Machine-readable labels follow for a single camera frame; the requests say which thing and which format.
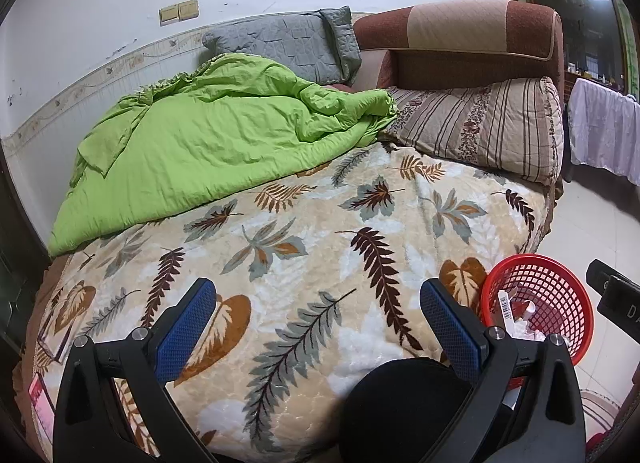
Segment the red plastic basket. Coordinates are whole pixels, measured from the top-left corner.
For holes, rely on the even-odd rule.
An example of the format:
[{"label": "red plastic basket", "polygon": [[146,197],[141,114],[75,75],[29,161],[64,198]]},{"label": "red plastic basket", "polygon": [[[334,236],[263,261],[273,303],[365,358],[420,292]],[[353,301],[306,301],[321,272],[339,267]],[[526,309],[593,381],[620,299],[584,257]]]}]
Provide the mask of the red plastic basket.
[{"label": "red plastic basket", "polygon": [[535,253],[513,255],[498,263],[482,285],[482,321],[493,326],[498,291],[517,287],[513,300],[531,300],[536,313],[531,329],[545,335],[559,333],[571,342],[569,353],[574,366],[589,348],[593,336],[591,300],[578,278],[563,265]]}]

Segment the white cloth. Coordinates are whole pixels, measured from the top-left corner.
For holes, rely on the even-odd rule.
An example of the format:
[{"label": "white cloth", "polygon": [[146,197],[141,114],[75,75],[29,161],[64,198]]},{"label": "white cloth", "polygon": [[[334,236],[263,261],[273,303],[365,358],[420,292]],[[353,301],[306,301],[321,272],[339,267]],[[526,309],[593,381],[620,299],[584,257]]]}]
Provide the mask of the white cloth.
[{"label": "white cloth", "polygon": [[605,168],[640,186],[640,105],[578,78],[568,110],[571,162]]}]

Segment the brown sofa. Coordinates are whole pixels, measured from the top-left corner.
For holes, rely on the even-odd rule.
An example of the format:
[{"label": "brown sofa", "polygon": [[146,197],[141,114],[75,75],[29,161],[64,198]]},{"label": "brown sofa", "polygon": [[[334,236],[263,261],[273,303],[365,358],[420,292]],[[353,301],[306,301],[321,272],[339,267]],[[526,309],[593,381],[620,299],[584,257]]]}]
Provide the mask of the brown sofa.
[{"label": "brown sofa", "polygon": [[356,91],[479,87],[550,77],[562,93],[560,16],[514,0],[458,0],[368,15],[354,30],[362,50]]}]

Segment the green comforter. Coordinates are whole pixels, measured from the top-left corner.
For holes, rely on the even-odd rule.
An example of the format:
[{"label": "green comforter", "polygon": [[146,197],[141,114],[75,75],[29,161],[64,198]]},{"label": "green comforter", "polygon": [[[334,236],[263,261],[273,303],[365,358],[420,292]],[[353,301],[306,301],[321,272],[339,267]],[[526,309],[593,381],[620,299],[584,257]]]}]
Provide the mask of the green comforter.
[{"label": "green comforter", "polygon": [[219,56],[125,96],[82,140],[49,253],[318,166],[395,113],[384,90],[327,90],[266,58]]}]

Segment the light switch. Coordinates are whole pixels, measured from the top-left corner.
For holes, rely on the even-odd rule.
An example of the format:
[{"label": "light switch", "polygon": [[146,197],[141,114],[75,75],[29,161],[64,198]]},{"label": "light switch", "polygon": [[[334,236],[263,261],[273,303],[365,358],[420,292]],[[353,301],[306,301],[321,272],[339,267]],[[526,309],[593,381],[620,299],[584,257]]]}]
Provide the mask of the light switch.
[{"label": "light switch", "polygon": [[178,4],[178,16],[180,20],[187,20],[199,16],[198,0],[188,0]]},{"label": "light switch", "polygon": [[171,6],[167,6],[160,10],[160,26],[165,26],[172,22],[177,22],[178,20],[180,19],[178,18],[177,4],[172,4]]}]

